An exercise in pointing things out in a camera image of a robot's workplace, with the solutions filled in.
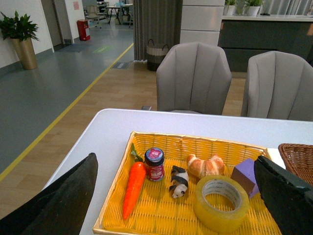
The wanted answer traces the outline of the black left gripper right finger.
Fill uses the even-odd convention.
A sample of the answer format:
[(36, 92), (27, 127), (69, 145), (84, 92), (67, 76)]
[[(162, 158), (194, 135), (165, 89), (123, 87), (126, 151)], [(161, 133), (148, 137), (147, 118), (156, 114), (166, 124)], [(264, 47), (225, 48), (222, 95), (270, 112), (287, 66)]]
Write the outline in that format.
[(313, 187), (265, 156), (254, 162), (261, 198), (283, 235), (313, 233)]

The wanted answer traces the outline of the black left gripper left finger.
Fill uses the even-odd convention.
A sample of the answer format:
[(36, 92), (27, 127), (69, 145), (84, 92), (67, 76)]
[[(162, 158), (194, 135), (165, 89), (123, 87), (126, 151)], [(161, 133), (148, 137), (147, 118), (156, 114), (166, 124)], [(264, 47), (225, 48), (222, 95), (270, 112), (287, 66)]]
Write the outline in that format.
[(98, 173), (95, 153), (0, 220), (2, 235), (78, 235)]

